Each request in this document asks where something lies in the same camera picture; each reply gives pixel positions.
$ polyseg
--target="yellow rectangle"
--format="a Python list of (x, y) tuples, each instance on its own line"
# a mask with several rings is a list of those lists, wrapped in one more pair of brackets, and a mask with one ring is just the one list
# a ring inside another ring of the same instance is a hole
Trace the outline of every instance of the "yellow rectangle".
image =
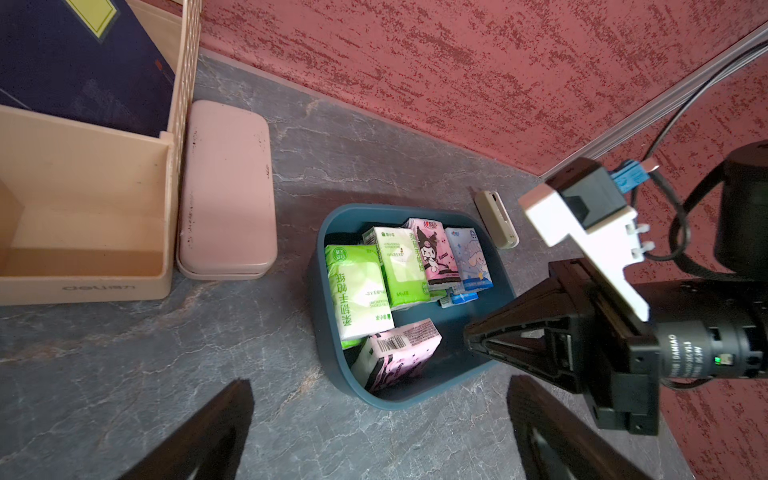
[(67, 0), (74, 13), (101, 38), (118, 10), (110, 0)]

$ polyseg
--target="gray marble surface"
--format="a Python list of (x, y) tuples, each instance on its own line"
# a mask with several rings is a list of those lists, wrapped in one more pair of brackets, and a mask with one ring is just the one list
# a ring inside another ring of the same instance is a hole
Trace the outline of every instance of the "gray marble surface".
[[(205, 57), (195, 97), (270, 124), (276, 265), (250, 282), (176, 273), (162, 301), (0, 309), (0, 478), (115, 478), (238, 377), (256, 400), (238, 478), (524, 478), (505, 404), (517, 371), (498, 364), (401, 412), (367, 406), (323, 375), (304, 275), (339, 205), (477, 216), (472, 192), (492, 189), (521, 238), (502, 258), (524, 292), (577, 255), (546, 248), (517, 207), (538, 179)], [(588, 418), (581, 397), (549, 389)], [(601, 435), (653, 478), (692, 478), (666, 424)]]

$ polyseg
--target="pink glasses case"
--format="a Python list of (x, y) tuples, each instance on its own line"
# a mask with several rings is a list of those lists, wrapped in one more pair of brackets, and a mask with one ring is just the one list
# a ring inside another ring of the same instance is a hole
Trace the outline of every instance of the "pink glasses case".
[(195, 101), (181, 192), (179, 270), (195, 280), (252, 280), (276, 258), (266, 121), (251, 111)]

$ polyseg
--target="black motor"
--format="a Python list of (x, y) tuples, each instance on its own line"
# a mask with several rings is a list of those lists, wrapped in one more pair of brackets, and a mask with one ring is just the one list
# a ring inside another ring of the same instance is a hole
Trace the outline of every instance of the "black motor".
[(734, 272), (768, 280), (768, 141), (737, 148), (722, 168), (715, 258)]
[(768, 369), (763, 285), (692, 280), (635, 289), (650, 306), (660, 376), (755, 378)]

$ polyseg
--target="blue connector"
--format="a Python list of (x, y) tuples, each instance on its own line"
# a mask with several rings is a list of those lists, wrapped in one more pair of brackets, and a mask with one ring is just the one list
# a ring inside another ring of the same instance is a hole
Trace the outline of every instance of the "blue connector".
[(635, 160), (622, 163), (619, 168), (611, 172), (611, 178), (622, 194), (650, 179), (640, 162)]

